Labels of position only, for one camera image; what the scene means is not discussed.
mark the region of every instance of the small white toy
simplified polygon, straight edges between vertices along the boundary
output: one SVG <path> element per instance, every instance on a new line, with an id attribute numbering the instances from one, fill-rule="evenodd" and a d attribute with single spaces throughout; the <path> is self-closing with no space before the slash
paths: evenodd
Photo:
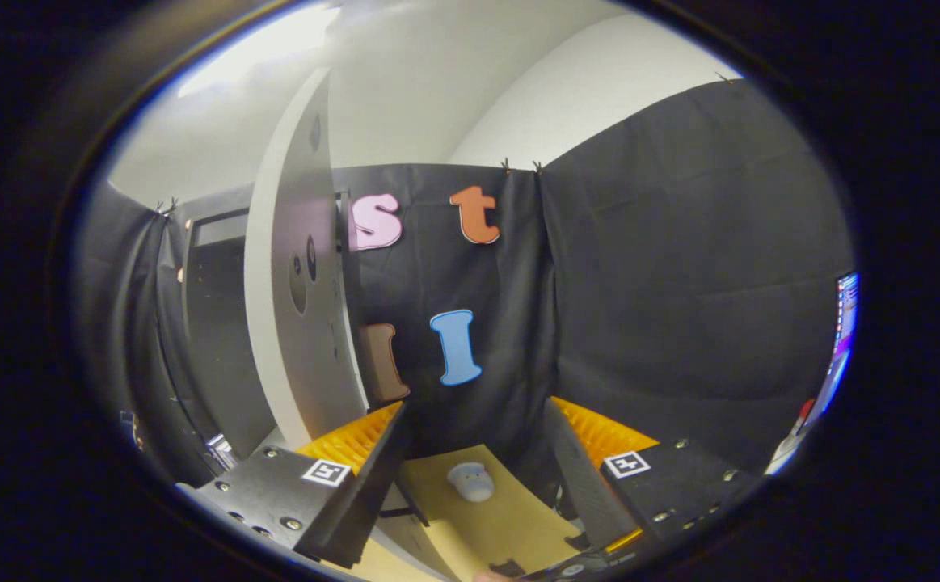
<path id="1" fill-rule="evenodd" d="M 448 483 L 452 483 L 455 491 L 462 495 L 466 501 L 480 504 L 481 501 L 491 499 L 495 494 L 495 480 L 487 474 L 487 469 L 481 463 L 459 463 L 448 471 Z"/>

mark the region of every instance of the metal bracket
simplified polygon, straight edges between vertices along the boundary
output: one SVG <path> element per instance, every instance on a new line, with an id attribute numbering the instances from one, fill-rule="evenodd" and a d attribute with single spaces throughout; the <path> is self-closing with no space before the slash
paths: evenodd
<path id="1" fill-rule="evenodd" d="M 707 518 L 757 485 L 753 475 L 687 439 L 660 443 L 635 457 L 647 469 L 618 469 L 611 458 L 600 472 L 643 530 L 660 539 L 710 523 Z"/>
<path id="2" fill-rule="evenodd" d="M 329 500 L 350 489 L 351 468 L 267 446 L 200 487 L 227 515 L 293 548 Z"/>

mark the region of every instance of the black fabric backdrop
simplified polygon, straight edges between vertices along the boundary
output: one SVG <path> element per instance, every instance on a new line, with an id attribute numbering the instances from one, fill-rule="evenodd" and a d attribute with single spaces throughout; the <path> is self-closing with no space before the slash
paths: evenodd
<path id="1" fill-rule="evenodd" d="M 356 260 L 364 322 L 396 329 L 395 361 L 411 388 L 411 456 L 484 443 L 551 500 L 554 460 L 539 431 L 542 404 L 557 394 L 658 440 L 690 438 L 762 471 L 828 369 L 835 280 L 854 269 L 846 220 L 810 146 L 749 82 L 713 82 L 655 103 L 540 175 L 389 165 L 337 169 L 334 185 L 355 200 L 392 194 L 400 204 L 402 238 Z M 496 199 L 486 215 L 502 234 L 492 244 L 466 240 L 449 203 L 472 185 Z M 175 435 L 188 421 L 206 440 L 216 427 L 204 410 L 222 402 L 189 381 L 178 345 L 188 335 L 174 281 L 177 222 L 188 206 L 169 221 L 117 192 L 94 196 L 79 314 L 93 323 L 82 345 L 97 362 L 97 386 L 114 394 L 131 387 L 148 408 L 160 407 L 137 404 L 141 419 Z M 239 284 L 216 292 L 242 302 Z M 474 313 L 470 342 L 483 373 L 443 386 L 429 320 L 462 309 Z M 223 325 L 219 340 L 249 344 L 242 322 Z M 256 379 L 249 357 L 230 367 Z M 251 392 L 256 409 L 267 406 L 258 382 L 234 385 Z M 217 424 L 230 440 L 263 437 L 260 428 L 237 434 L 244 423 Z M 207 453 L 188 439 L 188 459 L 171 464 L 199 486 L 193 479 L 208 475 L 193 456 Z"/>
<path id="2" fill-rule="evenodd" d="M 352 199 L 392 194 L 403 235 L 391 247 L 356 254 L 366 324 L 389 323 L 395 364 L 411 388 L 411 456 L 487 445 L 540 497 L 554 493 L 554 463 L 540 431 L 554 390 L 554 273 L 533 172 L 467 166 L 393 165 L 340 169 L 334 185 Z M 477 185 L 499 239 L 462 235 L 449 198 Z M 472 310 L 470 345 L 481 375 L 443 386 L 440 336 L 430 318 Z"/>
<path id="3" fill-rule="evenodd" d="M 712 82 L 540 178 L 557 395 L 762 471 L 827 372 L 836 277 L 854 270 L 810 145 L 750 82 Z"/>
<path id="4" fill-rule="evenodd" d="M 143 457 L 156 471 L 203 485 L 221 469 L 196 434 L 204 424 L 196 407 L 179 400 L 160 343 L 156 273 L 169 218 L 110 184 L 93 192 L 86 218 L 75 235 L 70 305 L 89 384 L 112 423 L 122 411 L 136 414 Z"/>

